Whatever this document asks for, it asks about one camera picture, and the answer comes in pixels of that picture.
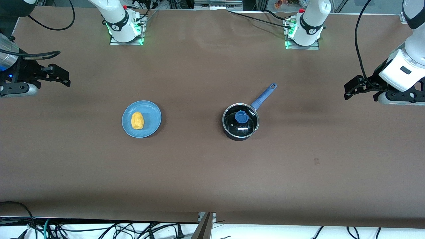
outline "yellow food item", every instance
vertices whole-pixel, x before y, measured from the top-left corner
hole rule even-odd
[[[140,112],[134,112],[131,116],[131,126],[133,129],[143,129],[145,125],[145,120],[143,119],[143,115]]]

